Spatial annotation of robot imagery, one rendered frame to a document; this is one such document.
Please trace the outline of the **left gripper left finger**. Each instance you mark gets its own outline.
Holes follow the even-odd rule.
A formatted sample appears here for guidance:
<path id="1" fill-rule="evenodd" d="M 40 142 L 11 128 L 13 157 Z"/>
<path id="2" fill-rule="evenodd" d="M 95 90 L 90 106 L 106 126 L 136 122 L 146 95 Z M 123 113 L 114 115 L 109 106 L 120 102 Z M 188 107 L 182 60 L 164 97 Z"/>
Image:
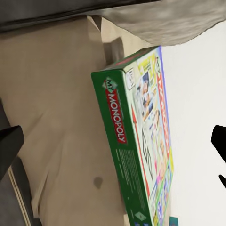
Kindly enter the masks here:
<path id="1" fill-rule="evenodd" d="M 20 125 L 0 130 L 0 181 L 24 144 Z"/>

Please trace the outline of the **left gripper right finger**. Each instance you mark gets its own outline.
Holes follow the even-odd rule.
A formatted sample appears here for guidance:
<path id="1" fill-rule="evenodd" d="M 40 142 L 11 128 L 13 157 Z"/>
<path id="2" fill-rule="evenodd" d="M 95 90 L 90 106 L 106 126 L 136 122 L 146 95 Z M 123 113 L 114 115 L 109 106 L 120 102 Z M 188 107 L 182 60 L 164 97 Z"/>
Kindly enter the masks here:
<path id="1" fill-rule="evenodd" d="M 226 163 L 226 127 L 215 125 L 211 142 Z"/>

